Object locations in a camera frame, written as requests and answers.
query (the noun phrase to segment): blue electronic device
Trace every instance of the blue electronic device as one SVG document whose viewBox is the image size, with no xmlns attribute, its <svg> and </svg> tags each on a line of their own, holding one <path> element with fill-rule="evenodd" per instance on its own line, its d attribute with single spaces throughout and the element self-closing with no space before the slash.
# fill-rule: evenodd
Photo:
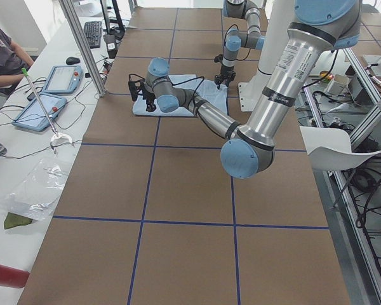
<svg viewBox="0 0 381 305">
<path fill-rule="evenodd" d="M 42 92 L 52 94 L 71 94 L 82 80 L 80 65 L 54 65 Z"/>
<path fill-rule="evenodd" d="M 58 95 L 41 92 L 39 97 L 51 119 L 55 119 L 66 104 L 66 98 Z M 41 132 L 50 125 L 50 122 L 48 122 L 37 98 L 34 98 L 11 124 L 16 127 Z"/>
</svg>

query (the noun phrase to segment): black mouse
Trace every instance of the black mouse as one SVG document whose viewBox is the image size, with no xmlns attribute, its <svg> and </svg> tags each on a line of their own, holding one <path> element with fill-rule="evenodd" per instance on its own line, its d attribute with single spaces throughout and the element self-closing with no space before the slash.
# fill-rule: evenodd
<svg viewBox="0 0 381 305">
<path fill-rule="evenodd" d="M 66 64 L 67 65 L 74 65 L 80 63 L 81 60 L 78 59 L 77 57 L 68 57 L 66 58 Z"/>
</svg>

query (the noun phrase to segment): white desk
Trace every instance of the white desk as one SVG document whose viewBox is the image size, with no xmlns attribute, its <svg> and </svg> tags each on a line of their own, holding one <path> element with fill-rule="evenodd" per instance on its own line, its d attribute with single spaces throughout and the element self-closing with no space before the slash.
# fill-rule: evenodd
<svg viewBox="0 0 381 305">
<path fill-rule="evenodd" d="M 94 19 L 95 18 L 82 18 L 82 23 Z M 92 49 L 92 53 L 96 62 L 106 57 L 107 51 L 104 41 L 102 41 L 100 48 Z M 65 22 L 31 67 L 29 75 L 32 80 L 41 76 L 46 77 L 54 65 L 64 65 L 65 59 L 69 56 L 81 58 L 69 25 Z M 82 58 L 80 65 L 82 65 L 84 73 L 88 72 Z M 70 100 L 78 93 L 88 80 L 90 79 L 83 78 L 79 88 L 74 94 L 65 96 L 67 100 Z M 27 81 L 24 79 L 20 83 L 20 86 L 25 83 L 27 83 Z M 23 93 L 25 90 L 26 89 L 14 93 L 6 101 L 5 105 L 27 105 L 28 100 L 26 99 L 26 94 Z M 78 97 L 78 100 L 86 106 L 86 110 L 72 127 L 64 131 L 64 133 L 72 137 L 73 141 L 82 139 L 93 111 L 95 110 L 97 98 L 97 91 L 93 83 Z M 69 126 L 79 116 L 82 108 L 82 105 L 76 101 L 72 101 L 59 114 L 57 122 L 61 126 Z M 19 110 L 14 110 L 6 113 L 12 118 L 15 118 L 18 112 Z M 0 113 L 0 124 L 9 122 L 10 119 Z M 49 146 L 52 135 L 50 128 L 47 128 L 47 130 L 42 133 L 32 133 L 18 130 L 13 125 L 0 126 L 0 142 L 7 148 L 7 156 L 23 156 L 43 149 Z M 19 184 L 43 157 L 58 158 L 59 160 L 73 163 L 79 148 L 80 144 L 75 144 L 74 147 L 71 145 L 58 147 L 57 156 L 53 154 L 51 149 L 48 149 L 24 159 L 0 158 L 0 200 Z M 50 217 L 44 221 L 35 222 L 28 226 L 4 230 L 3 222 L 6 214 L 7 211 L 0 208 L 0 264 L 30 271 L 50 223 Z M 0 287 L 0 305 L 16 304 L 21 293 L 22 289 Z"/>
</svg>

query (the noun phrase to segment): black keyboard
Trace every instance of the black keyboard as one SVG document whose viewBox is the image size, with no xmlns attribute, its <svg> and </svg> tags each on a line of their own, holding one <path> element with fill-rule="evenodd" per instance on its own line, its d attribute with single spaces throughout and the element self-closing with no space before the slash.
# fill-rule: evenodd
<svg viewBox="0 0 381 305">
<path fill-rule="evenodd" d="M 101 21 L 88 21 L 84 23 L 83 32 L 88 39 L 91 49 L 100 47 L 100 40 L 102 38 L 102 22 Z"/>
</svg>

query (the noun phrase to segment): green cloth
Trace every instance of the green cloth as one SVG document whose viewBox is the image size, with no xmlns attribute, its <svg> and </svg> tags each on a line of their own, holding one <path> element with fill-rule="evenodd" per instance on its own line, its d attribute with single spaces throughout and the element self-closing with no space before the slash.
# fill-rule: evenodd
<svg viewBox="0 0 381 305">
<path fill-rule="evenodd" d="M 8 212 L 4 220 L 4 230 L 11 229 L 12 227 L 26 226 L 32 222 L 31 218 Z"/>
</svg>

